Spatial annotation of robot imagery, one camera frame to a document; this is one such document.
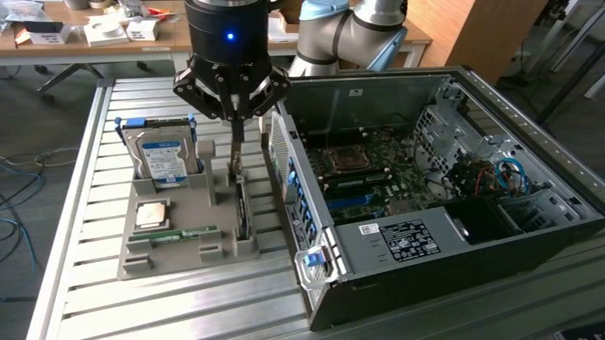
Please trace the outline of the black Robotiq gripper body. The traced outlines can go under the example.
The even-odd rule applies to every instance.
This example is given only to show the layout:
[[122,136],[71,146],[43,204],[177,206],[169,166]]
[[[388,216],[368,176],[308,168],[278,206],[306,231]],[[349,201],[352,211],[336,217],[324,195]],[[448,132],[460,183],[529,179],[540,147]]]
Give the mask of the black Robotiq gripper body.
[[272,73],[268,51],[269,1],[186,1],[193,59],[201,82],[217,90],[216,75],[241,93],[242,77],[254,93]]

